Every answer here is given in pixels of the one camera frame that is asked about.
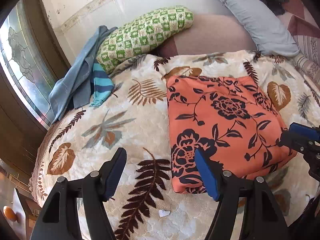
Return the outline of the blue turquoise striped garment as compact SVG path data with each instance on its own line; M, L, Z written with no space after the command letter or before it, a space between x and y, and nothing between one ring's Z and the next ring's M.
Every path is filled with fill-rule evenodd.
M91 89L93 92L91 107L101 106L114 90L114 83L97 61L93 63L92 67Z

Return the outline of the orange black floral garment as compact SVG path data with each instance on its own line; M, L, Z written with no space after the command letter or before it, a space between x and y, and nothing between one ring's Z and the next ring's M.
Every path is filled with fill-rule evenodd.
M205 191L195 164L197 149L247 179L272 173L297 154L278 145L287 127L249 76L172 76L167 100L171 182L177 193Z

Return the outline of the grey-blue knit sweater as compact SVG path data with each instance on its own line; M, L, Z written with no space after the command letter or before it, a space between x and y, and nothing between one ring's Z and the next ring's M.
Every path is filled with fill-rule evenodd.
M61 120L70 106L77 109L90 105L93 100L91 74L93 63L97 61L95 57L102 42L115 30L117 27L108 29L105 25L99 26L86 42L67 74L56 82L49 94L53 122Z

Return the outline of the pink quilted mattress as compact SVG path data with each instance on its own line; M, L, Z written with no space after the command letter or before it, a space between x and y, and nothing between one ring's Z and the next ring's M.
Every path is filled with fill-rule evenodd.
M234 16L195 15L193 25L154 50L161 57L256 50L249 33Z

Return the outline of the cream leaf pattern blanket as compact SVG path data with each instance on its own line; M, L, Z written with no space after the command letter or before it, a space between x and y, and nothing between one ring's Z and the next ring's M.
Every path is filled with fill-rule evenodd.
M113 199L104 205L117 239L204 239L217 203L206 191L177 193L171 182L167 80L172 76L249 76L286 127L293 122L319 125L319 87L293 60L245 50L168 58L140 55L114 69L114 93L101 106L72 110L48 131L32 181L38 204L44 204L59 176L84 178L123 147L127 163ZM264 177L288 224L318 190L299 153ZM170 215L160 217L161 209Z

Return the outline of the light blue pillow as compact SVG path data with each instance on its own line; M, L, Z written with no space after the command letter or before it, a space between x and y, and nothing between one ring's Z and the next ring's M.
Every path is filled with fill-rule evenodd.
M218 0L246 29L263 55L294 57L300 49L279 18L259 0Z

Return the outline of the stained glass window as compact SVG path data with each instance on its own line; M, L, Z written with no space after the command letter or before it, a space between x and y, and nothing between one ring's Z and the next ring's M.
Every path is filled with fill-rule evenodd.
M31 35L22 0L1 26L1 65L19 99L48 129L54 119L48 96L55 81Z

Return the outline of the green white checkered pillow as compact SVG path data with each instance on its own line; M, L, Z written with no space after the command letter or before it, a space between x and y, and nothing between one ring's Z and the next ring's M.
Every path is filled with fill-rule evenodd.
M182 5L150 11L112 31L97 51L97 62L110 74L120 63L154 50L193 22L193 13Z

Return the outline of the striped floral bed sheet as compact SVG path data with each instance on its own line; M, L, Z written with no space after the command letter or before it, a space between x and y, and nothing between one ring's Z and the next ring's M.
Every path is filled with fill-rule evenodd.
M295 67L319 87L319 38L294 35L293 39L300 49L299 54L293 58Z

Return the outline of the small white paper scrap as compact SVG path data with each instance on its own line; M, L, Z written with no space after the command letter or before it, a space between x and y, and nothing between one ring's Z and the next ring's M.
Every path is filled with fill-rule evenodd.
M170 215L170 211L163 210L163 209L159 210L158 213L160 217L167 217L168 215Z

